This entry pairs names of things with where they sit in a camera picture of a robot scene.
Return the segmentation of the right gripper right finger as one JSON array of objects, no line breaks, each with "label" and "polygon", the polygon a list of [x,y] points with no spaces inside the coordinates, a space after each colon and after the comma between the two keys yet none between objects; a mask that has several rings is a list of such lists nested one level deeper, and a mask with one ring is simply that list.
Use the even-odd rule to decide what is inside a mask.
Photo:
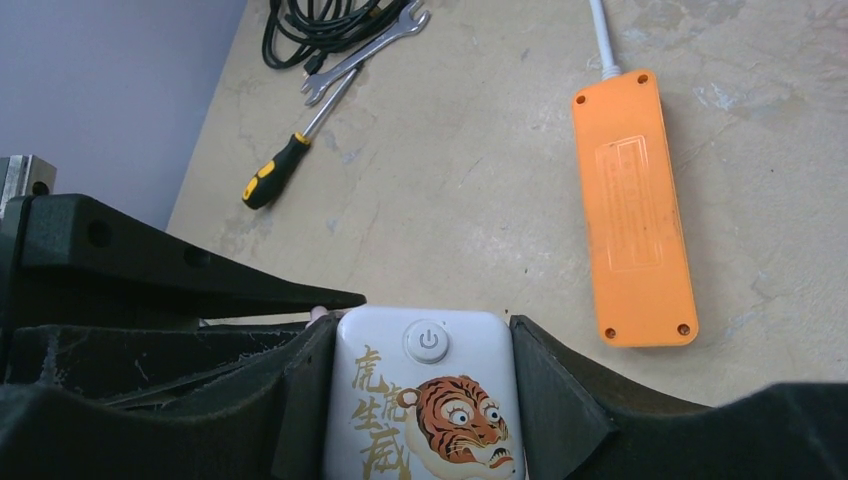
[{"label": "right gripper right finger", "polygon": [[843,479],[847,387],[777,383],[708,407],[634,382],[510,320],[533,479]]}]

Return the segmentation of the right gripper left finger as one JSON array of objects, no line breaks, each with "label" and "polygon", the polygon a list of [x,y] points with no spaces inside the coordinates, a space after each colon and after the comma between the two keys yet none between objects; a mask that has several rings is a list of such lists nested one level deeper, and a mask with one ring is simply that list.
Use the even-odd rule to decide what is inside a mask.
[{"label": "right gripper left finger", "polygon": [[1,391],[5,479],[318,479],[337,320],[156,411]]}]

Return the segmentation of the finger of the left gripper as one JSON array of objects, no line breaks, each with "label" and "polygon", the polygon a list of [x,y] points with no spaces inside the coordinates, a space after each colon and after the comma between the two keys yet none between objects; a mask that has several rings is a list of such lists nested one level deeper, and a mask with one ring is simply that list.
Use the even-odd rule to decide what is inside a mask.
[{"label": "finger of the left gripper", "polygon": [[81,194],[13,201],[13,325],[173,328],[347,309],[360,293],[293,283]]},{"label": "finger of the left gripper", "polygon": [[47,325],[18,330],[3,405],[46,390],[109,408],[245,408],[272,397],[304,324],[189,331]]}]

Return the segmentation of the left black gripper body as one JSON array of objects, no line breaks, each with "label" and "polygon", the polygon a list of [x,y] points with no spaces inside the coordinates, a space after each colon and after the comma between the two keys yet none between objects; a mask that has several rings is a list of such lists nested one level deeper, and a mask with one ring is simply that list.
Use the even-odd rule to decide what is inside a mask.
[{"label": "left black gripper body", "polygon": [[33,196],[12,198],[1,223],[1,383],[7,376],[14,332],[19,326],[21,256]]}]

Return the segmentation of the yellow black screwdriver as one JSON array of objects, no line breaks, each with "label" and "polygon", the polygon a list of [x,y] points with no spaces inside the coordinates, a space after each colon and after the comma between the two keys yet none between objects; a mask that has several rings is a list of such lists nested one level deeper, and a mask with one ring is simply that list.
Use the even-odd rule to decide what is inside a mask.
[{"label": "yellow black screwdriver", "polygon": [[356,66],[348,73],[307,127],[302,132],[294,132],[286,146],[251,177],[242,193],[242,201],[247,207],[252,210],[261,209],[274,202],[284,192],[311,148],[314,134],[347,93],[361,70],[361,66]]}]

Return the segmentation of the white cube socket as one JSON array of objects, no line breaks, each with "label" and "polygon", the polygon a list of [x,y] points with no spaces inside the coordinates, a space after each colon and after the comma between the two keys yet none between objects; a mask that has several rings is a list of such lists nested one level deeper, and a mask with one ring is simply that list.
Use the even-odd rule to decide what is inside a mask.
[{"label": "white cube socket", "polygon": [[320,475],[524,478],[507,323],[481,311],[348,311],[336,331]]}]

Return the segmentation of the orange power strip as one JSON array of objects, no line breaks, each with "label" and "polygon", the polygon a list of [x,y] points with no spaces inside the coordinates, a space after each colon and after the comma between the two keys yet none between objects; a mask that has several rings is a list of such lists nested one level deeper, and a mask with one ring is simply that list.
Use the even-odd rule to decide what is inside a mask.
[{"label": "orange power strip", "polygon": [[578,91],[572,115],[600,338],[690,344],[699,321],[655,73]]}]

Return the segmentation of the silver open-end wrench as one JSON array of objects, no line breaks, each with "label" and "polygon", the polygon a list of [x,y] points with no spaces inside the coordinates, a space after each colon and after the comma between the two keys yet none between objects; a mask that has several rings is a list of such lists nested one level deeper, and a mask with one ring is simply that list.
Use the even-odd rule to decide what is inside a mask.
[{"label": "silver open-end wrench", "polygon": [[381,49],[393,41],[402,37],[415,35],[422,30],[431,17],[429,10],[418,13],[422,5],[423,2],[421,0],[411,1],[401,10],[398,19],[386,31],[371,40],[368,44],[360,47],[333,68],[326,72],[319,72],[308,76],[301,88],[302,93],[309,94],[305,105],[311,107],[317,104],[333,83],[342,79],[347,73],[376,55]]}]

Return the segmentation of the aluminium rail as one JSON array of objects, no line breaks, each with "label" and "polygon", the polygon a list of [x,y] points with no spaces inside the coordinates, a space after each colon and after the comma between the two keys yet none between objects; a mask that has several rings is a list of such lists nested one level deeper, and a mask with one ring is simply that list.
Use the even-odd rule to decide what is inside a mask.
[{"label": "aluminium rail", "polygon": [[49,195],[54,189],[57,169],[36,155],[11,155],[1,158],[0,217],[8,202],[20,196]]}]

